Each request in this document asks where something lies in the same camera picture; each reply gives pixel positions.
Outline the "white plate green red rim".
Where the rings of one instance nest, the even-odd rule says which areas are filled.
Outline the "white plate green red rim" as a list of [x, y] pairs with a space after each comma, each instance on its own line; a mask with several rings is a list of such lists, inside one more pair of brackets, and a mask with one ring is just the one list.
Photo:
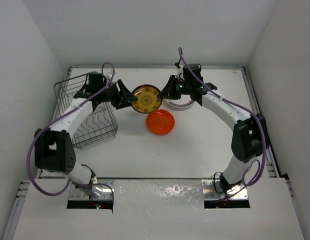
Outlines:
[[164, 100], [165, 104], [172, 110], [176, 111], [184, 111], [189, 108], [191, 108], [194, 104], [195, 101], [192, 100], [190, 97], [182, 97], [180, 99], [165, 99]]

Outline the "olive brown plate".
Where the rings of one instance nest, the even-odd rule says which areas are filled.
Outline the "olive brown plate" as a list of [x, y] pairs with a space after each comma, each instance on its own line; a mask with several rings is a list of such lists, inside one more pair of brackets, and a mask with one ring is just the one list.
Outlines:
[[158, 110], [163, 99], [158, 97], [160, 90], [150, 84], [144, 84], [136, 87], [132, 94], [137, 98], [137, 101], [132, 102], [132, 108], [138, 113], [149, 114]]

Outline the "large orange plate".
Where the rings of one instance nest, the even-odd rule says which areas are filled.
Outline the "large orange plate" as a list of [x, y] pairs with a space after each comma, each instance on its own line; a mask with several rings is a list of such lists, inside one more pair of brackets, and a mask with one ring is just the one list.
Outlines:
[[158, 109], [146, 117], [148, 130], [155, 135], [166, 135], [175, 127], [175, 118], [167, 110]]

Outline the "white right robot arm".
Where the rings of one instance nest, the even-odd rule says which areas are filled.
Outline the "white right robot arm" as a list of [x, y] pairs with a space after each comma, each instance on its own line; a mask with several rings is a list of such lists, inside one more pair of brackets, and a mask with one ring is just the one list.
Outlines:
[[225, 194], [233, 187], [244, 184], [249, 168], [267, 150], [269, 142], [265, 117], [228, 100], [214, 84], [204, 83], [200, 64], [176, 67], [176, 73], [169, 77], [158, 97], [178, 100], [182, 95], [188, 95], [232, 130], [232, 157], [219, 178], [220, 189]]

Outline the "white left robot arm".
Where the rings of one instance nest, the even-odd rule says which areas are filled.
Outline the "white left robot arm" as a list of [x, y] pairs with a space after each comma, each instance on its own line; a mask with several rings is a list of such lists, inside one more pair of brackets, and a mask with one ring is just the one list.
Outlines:
[[83, 86], [62, 115], [50, 126], [37, 130], [34, 144], [37, 168], [63, 174], [80, 185], [90, 184], [93, 172], [76, 160], [72, 138], [77, 129], [101, 103], [122, 109], [137, 101], [121, 80], [111, 83], [108, 77], [96, 71], [85, 77]]

